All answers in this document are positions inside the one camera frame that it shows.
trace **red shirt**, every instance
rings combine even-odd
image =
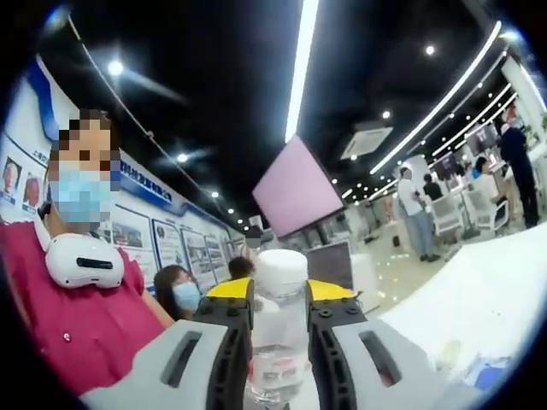
[[[0,226],[0,244],[38,349],[76,395],[126,376],[135,354],[162,333],[142,298],[143,274],[124,251],[118,288],[64,289],[50,277],[33,223]]]

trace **pink screen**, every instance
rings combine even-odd
[[[278,237],[344,207],[302,139],[293,137],[266,171],[253,197]]]

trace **blue face mask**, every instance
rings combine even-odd
[[[51,200],[67,223],[97,224],[110,213],[110,181],[99,171],[59,170],[59,180],[50,181]]]
[[[177,306],[184,310],[189,310],[192,313],[197,311],[199,301],[202,296],[197,289],[196,284],[193,282],[184,282],[183,284],[177,284],[173,287],[174,300],[177,302]]]

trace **ceiling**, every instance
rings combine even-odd
[[[116,58],[126,71],[110,78],[124,103],[206,191],[200,191],[115,102],[66,25],[39,52],[59,86],[80,107],[112,112],[122,148],[158,178],[232,226],[259,213],[252,189],[284,146],[302,2],[105,0],[73,10],[83,42],[100,68]],[[419,144],[480,82],[503,50],[496,41],[446,107],[375,175],[370,169],[432,110],[461,77],[490,33],[461,0],[320,1],[298,134],[340,191],[381,187],[398,160],[430,155],[506,84],[498,69]],[[435,54],[425,53],[433,45]],[[382,119],[389,110],[391,118]],[[379,121],[393,131],[373,153],[340,160],[356,125]],[[213,200],[208,191],[218,191]],[[235,209],[228,214],[229,208]]]

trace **chair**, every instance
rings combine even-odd
[[[467,193],[469,202],[474,210],[474,224],[480,230],[493,231],[497,233],[500,228],[509,222],[509,202],[503,201],[499,205],[488,201],[480,190],[473,190]],[[502,218],[496,220],[499,210],[505,208]]]
[[[437,236],[464,227],[462,213],[452,196],[443,196],[431,202],[430,207]]]

